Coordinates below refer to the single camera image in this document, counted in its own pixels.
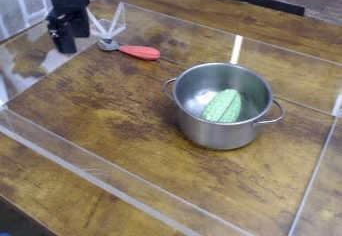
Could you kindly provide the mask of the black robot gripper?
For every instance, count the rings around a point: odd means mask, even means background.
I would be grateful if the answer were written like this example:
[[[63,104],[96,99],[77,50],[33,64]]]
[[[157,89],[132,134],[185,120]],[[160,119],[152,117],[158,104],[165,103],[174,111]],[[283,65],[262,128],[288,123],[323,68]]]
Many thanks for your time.
[[[87,38],[90,36],[90,20],[87,6],[90,0],[51,0],[53,10],[47,15],[49,33],[61,53],[73,54],[77,52],[77,38]],[[58,21],[67,17],[70,24]]]

